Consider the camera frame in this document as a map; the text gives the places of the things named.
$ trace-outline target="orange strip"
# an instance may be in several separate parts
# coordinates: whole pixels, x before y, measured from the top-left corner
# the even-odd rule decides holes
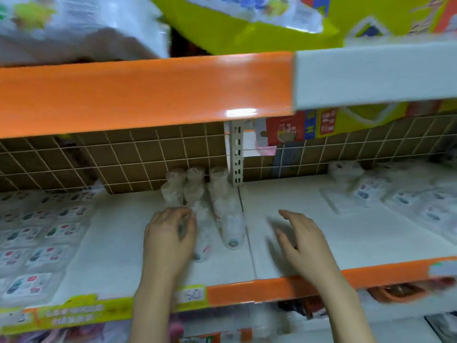
[[[291,115],[292,61],[277,52],[0,68],[0,138]]]
[[[342,271],[353,288],[413,282],[429,278],[429,268],[436,262],[457,257],[417,260]],[[317,295],[317,290],[300,276],[254,280],[207,288],[211,306],[227,306],[242,302],[273,302]]]

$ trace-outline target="price tag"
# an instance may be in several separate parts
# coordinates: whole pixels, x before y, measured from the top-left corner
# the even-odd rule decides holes
[[[191,311],[209,307],[204,285],[186,286],[174,293],[176,305],[174,311]]]

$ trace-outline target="metal grid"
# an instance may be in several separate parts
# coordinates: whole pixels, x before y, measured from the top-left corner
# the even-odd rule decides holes
[[[61,146],[57,142],[56,138],[52,137],[52,140],[54,141],[55,146],[47,147],[44,149],[36,149],[28,138],[23,138],[23,140],[25,140],[25,142],[28,144],[30,149],[10,151],[10,150],[7,150],[7,147],[4,145],[4,140],[0,140],[0,147],[3,149],[2,154],[9,155],[10,158],[14,161],[15,165],[20,169],[20,171],[18,171],[17,173],[4,173],[4,172],[0,171],[0,179],[6,180],[11,185],[11,187],[14,188],[15,190],[26,189],[26,188],[20,187],[19,185],[17,185],[15,183],[15,181],[13,180],[13,177],[15,177],[17,175],[21,175],[21,176],[26,175],[28,177],[28,179],[30,180],[30,182],[33,183],[33,186],[37,189],[41,189],[41,190],[45,190],[45,191],[54,191],[54,190],[73,191],[73,190],[86,188],[89,185],[93,184],[93,181],[90,181],[90,180],[88,180],[88,178],[84,178],[84,176],[81,175],[81,172],[84,170],[93,170],[93,171],[97,172],[97,175],[98,175],[100,181],[106,187],[108,192],[118,193],[119,191],[114,190],[113,189],[114,187],[120,187],[120,186],[128,187],[128,190],[123,190],[125,192],[138,191],[138,190],[135,190],[135,188],[138,186],[138,184],[147,185],[147,189],[149,189],[149,190],[158,189],[161,186],[161,184],[164,182],[165,173],[171,169],[171,168],[169,168],[169,166],[172,163],[180,163],[180,162],[182,162],[182,164],[185,163],[186,164],[185,166],[180,166],[180,167],[186,168],[197,162],[198,165],[204,167],[207,170],[207,174],[208,174],[210,167],[227,165],[226,154],[225,154],[225,152],[226,152],[225,144],[223,141],[223,137],[224,137],[223,126],[221,127],[220,134],[208,134],[207,125],[203,124],[202,129],[204,130],[204,133],[202,133],[202,135],[186,136],[186,137],[183,136],[182,126],[178,126],[178,127],[179,127],[180,137],[160,137],[157,128],[156,129],[151,128],[151,132],[154,132],[154,137],[152,137],[151,139],[145,139],[145,140],[135,140],[132,135],[132,130],[129,130],[127,132],[129,133],[131,140],[126,141],[126,142],[112,142],[108,132],[105,132],[105,131],[97,132],[99,135],[103,134],[103,136],[106,139],[105,142],[102,142],[100,144],[85,144],[83,138],[80,135],[75,134],[75,135],[72,135],[72,139],[76,143],[76,145]],[[204,149],[204,152],[206,153],[205,156],[189,157],[188,153],[189,153],[190,149],[187,149],[188,147],[186,146],[186,141],[190,140],[190,139],[197,139],[197,138],[202,138],[202,137],[205,138],[205,148],[206,148],[206,149]],[[222,138],[222,142],[221,142],[222,149],[216,151],[216,153],[218,153],[217,155],[210,155],[211,151],[210,151],[209,144],[214,142],[214,138]],[[172,159],[168,159],[168,156],[166,153],[167,150],[164,150],[163,143],[165,141],[175,141],[175,140],[180,140],[182,142],[182,150],[184,151],[184,157],[178,157],[178,158],[173,157]],[[142,154],[140,153],[139,147],[141,144],[150,143],[150,142],[157,142],[159,149],[160,149],[160,153],[161,153],[160,154],[161,160],[145,161],[143,159]],[[139,161],[128,162],[128,163],[123,163],[122,161],[120,161],[118,152],[114,149],[114,147],[116,147],[118,145],[123,145],[123,144],[133,144],[134,145],[134,149],[136,151],[137,157],[139,158]],[[91,149],[94,149],[95,147],[100,147],[100,146],[109,146],[110,147],[110,149],[116,159],[116,162],[114,164],[101,165],[98,163],[98,160],[92,154]],[[76,166],[75,160],[72,159],[71,153],[69,153],[69,150],[71,150],[71,149],[78,149],[78,150],[83,151],[83,153],[88,156],[88,160],[89,160],[89,162],[91,162],[93,164],[93,166]],[[61,154],[64,155],[64,157],[67,161],[67,164],[68,164],[67,168],[51,169],[52,164],[49,164],[48,163],[49,161],[46,161],[40,155],[41,151],[48,151],[48,150],[60,151]],[[43,169],[42,171],[28,171],[26,169],[26,167],[24,166],[24,164],[21,164],[20,161],[16,158],[16,156],[18,154],[24,154],[24,153],[36,154],[37,157],[43,162],[45,169]],[[164,171],[163,171],[163,175],[161,176],[161,178],[152,178],[151,177],[151,171],[146,170],[146,166],[148,166],[148,164],[163,164],[164,165]],[[135,181],[135,180],[129,179],[129,176],[125,171],[125,167],[134,166],[134,165],[142,166],[143,171],[146,175],[145,180]],[[115,182],[110,182],[110,180],[108,178],[106,178],[106,176],[103,174],[103,169],[113,168],[113,167],[117,167],[118,169],[121,170],[123,180],[117,180]],[[67,172],[67,171],[74,171],[74,173],[76,174],[78,181],[75,182],[74,185],[71,185],[71,186],[65,185],[65,183],[63,183],[63,181],[60,180],[60,176],[59,176],[60,172]],[[39,180],[37,180],[35,177],[36,175],[39,175],[39,174],[51,175],[57,185],[55,185],[54,187],[42,185],[41,182]]]
[[[433,127],[436,125],[436,123],[439,122],[440,118],[450,119],[450,122],[442,130],[442,132],[440,132],[439,135],[436,135],[436,134],[430,135],[430,131],[433,129]],[[264,156],[264,157],[262,157],[259,166],[247,165],[244,167],[245,175],[247,175],[250,170],[251,171],[260,170],[260,175],[258,176],[259,178],[257,178],[257,176],[253,176],[253,178],[245,178],[244,181],[266,179],[267,177],[282,178],[282,177],[303,176],[304,174],[302,172],[302,168],[304,166],[309,167],[309,168],[315,167],[315,170],[313,171],[313,173],[307,173],[307,175],[323,173],[326,171],[326,165],[328,164],[328,161],[342,160],[342,155],[345,151],[345,148],[349,144],[350,145],[359,144],[359,145],[361,145],[361,147],[356,156],[354,156],[353,158],[350,158],[350,159],[346,158],[345,160],[357,160],[357,161],[363,163],[365,168],[370,168],[373,166],[373,164],[375,162],[395,161],[396,159],[403,159],[403,158],[408,158],[408,157],[412,157],[412,156],[414,156],[414,157],[422,156],[423,157],[423,156],[429,156],[432,154],[443,153],[444,151],[447,150],[446,144],[444,141],[447,138],[451,139],[451,138],[457,136],[457,133],[454,133],[455,129],[456,129],[455,126],[456,126],[456,121],[457,121],[457,115],[438,114],[438,115],[431,115],[431,116],[418,116],[415,118],[411,118],[411,120],[412,120],[411,124],[409,125],[406,132],[404,133],[404,136],[401,138],[389,138],[389,135],[391,134],[391,131],[396,123],[396,121],[393,121],[392,123],[390,123],[386,135],[381,140],[379,140],[379,139],[369,140],[371,133],[374,132],[374,130],[376,130],[376,127],[375,127],[375,128],[368,129],[365,139],[363,141],[350,142],[349,138],[350,138],[351,133],[347,133],[347,134],[345,134],[344,141],[338,142],[338,143],[332,142],[330,144],[329,140],[331,140],[332,137],[336,137],[336,136],[329,136],[327,138],[323,138],[323,144],[308,144],[309,141],[305,141],[303,144],[298,145],[298,146],[287,146],[287,145],[281,144],[278,146],[276,155],[274,156],[275,160],[278,158],[280,159],[279,165],[275,165],[275,164],[265,165],[264,161],[266,158],[268,158],[268,156]],[[414,129],[416,123],[418,123],[418,121],[420,121],[420,120],[429,121],[429,126],[426,129],[426,131],[424,132],[424,134],[421,135],[420,137],[412,137],[410,135],[411,130]],[[430,149],[428,151],[426,151],[424,153],[418,152],[418,150],[421,147],[421,144],[424,144],[424,141],[427,139],[433,140],[434,141],[433,145],[430,147]],[[414,148],[412,148],[408,152],[408,154],[399,154],[399,150],[402,148],[402,146],[404,145],[405,142],[414,141],[414,140],[417,141],[417,144],[414,146]],[[398,142],[396,149],[389,156],[380,156],[381,150],[383,149],[383,146],[385,145],[385,143],[392,142],[392,141]],[[375,155],[372,157],[362,158],[361,155],[362,155],[364,149],[370,148],[373,145],[376,145],[378,147],[378,150],[375,153]],[[330,146],[331,147],[341,146],[341,151],[338,155],[335,155],[331,159],[323,161],[323,155],[325,154],[325,150]],[[291,150],[294,150],[294,149],[301,150],[300,161],[293,163],[293,164],[285,163],[284,154],[286,152],[290,152]],[[309,149],[320,149],[320,156],[319,156],[319,158],[317,158],[317,161],[313,161],[311,163],[304,164],[303,160],[306,158],[306,151]],[[271,170],[276,170],[276,171],[273,175],[265,176],[264,171],[266,168],[268,168],[268,170],[270,170],[270,171]],[[288,168],[295,169],[293,174],[291,174],[289,171],[286,171],[286,169],[288,169]]]

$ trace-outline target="slotted metal post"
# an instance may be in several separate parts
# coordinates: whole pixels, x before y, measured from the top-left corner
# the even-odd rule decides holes
[[[243,185],[243,131],[244,121],[234,120],[230,125],[230,178],[233,187]]]

